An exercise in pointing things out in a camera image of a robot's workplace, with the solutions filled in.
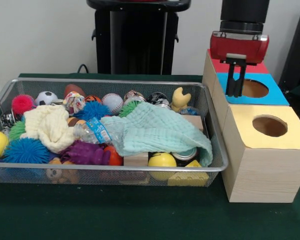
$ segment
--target white wall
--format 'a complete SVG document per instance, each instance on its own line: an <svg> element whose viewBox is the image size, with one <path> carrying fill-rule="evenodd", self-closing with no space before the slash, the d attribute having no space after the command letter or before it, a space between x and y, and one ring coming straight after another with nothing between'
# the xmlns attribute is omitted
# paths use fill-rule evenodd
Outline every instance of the white wall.
<svg viewBox="0 0 300 240"><path fill-rule="evenodd" d="M202 74L211 32L219 29L221 3L192 0L191 8L179 13L173 74ZM299 16L300 0L270 0L265 63L277 81ZM19 73L73 73L81 63L96 72L94 28L94 10L85 0L0 1L0 87Z"/></svg>

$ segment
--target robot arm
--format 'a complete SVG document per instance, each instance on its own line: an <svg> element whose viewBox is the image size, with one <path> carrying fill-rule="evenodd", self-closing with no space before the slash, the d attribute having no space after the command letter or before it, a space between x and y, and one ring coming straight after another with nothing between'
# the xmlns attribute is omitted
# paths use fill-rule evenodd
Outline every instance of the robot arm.
<svg viewBox="0 0 300 240"><path fill-rule="evenodd" d="M229 64L226 95L240 97L247 65L261 63L266 55L269 36L263 35L270 0L222 0L220 31L210 40L213 59ZM235 66L240 77L234 79Z"/></svg>

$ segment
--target cream towel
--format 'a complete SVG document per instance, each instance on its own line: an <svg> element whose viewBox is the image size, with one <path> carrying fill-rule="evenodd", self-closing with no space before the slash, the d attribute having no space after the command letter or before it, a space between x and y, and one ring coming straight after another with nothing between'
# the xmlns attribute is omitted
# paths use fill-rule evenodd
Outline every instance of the cream towel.
<svg viewBox="0 0 300 240"><path fill-rule="evenodd" d="M75 141L69 127L69 113L62 105L40 105L24 113L25 133L22 138L39 139L51 152L58 153Z"/></svg>

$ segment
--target baseball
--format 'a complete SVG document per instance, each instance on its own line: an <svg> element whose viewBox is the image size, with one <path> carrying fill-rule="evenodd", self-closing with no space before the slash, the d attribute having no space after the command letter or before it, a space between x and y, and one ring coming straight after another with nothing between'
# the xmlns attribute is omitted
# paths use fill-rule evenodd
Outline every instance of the baseball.
<svg viewBox="0 0 300 240"><path fill-rule="evenodd" d="M124 101L118 94L109 93L102 98L101 103L102 105L107 106L113 115L118 115Z"/></svg>

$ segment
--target mint green towel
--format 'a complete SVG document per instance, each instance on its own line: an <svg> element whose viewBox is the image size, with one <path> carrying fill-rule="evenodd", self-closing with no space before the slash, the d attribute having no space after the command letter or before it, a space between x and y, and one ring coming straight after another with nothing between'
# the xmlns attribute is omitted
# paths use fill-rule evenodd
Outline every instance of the mint green towel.
<svg viewBox="0 0 300 240"><path fill-rule="evenodd" d="M200 164L203 167L213 160L210 140L172 110L143 102L126 117L103 117L101 122L123 128L123 144L114 142L121 156L145 152L180 153L199 147L202 148Z"/></svg>

